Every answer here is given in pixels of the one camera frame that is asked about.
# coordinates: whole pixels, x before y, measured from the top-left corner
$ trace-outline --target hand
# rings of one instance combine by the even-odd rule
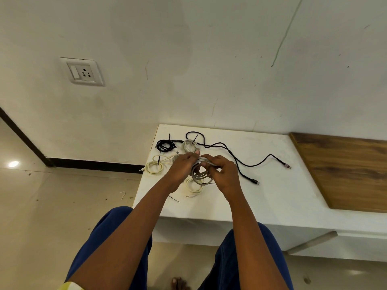
[[[225,198],[230,201],[233,197],[243,195],[239,182],[238,169],[234,162],[227,160],[224,156],[202,155],[212,163],[221,168],[221,171],[206,162],[201,165],[209,172],[209,176],[215,180],[216,186],[224,194]]]
[[[164,178],[172,186],[172,190],[176,191],[181,183],[191,173],[192,166],[199,158],[200,151],[195,153],[185,153],[184,155],[177,156],[173,162],[171,168],[165,174]]]

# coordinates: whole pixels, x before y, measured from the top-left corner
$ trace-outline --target leg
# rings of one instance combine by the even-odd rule
[[[84,261],[96,250],[115,229],[126,219],[132,212],[132,208],[128,206],[119,206],[111,209],[91,232],[89,239],[81,247],[74,258],[67,274],[66,281],[75,273],[75,271],[84,263]],[[152,248],[152,237],[149,239],[143,256],[141,257],[137,271],[134,275],[130,290],[146,290],[147,273],[148,273],[148,254]]]
[[[266,245],[285,280],[289,290],[293,290],[288,266],[279,245],[270,230],[263,224],[258,223],[259,229],[265,239]],[[240,290],[238,261],[236,258],[236,247],[234,230],[225,237],[215,254],[215,264],[203,281],[198,290]]]

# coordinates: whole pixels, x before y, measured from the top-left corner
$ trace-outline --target person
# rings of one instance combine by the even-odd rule
[[[230,204],[233,229],[215,254],[215,264],[199,290],[293,290],[284,256],[275,238],[257,223],[247,203],[234,162],[219,155],[203,155],[202,166]],[[145,290],[152,230],[168,195],[188,177],[197,153],[176,158],[138,205],[110,210],[79,250],[61,290]],[[172,290],[190,290],[173,278]]]

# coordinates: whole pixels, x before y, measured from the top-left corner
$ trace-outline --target foot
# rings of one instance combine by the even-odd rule
[[[171,290],[191,290],[191,287],[187,286],[187,281],[180,277],[173,278],[171,281]]]

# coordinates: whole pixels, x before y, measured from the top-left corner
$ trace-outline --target black baseboard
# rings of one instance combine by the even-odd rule
[[[54,164],[46,158],[45,155],[29,140],[29,138],[20,130],[19,127],[12,121],[12,119],[0,108],[0,118],[13,130],[14,133],[37,155],[37,157],[48,167],[53,167]]]
[[[144,166],[97,161],[48,158],[56,167],[142,174]]]

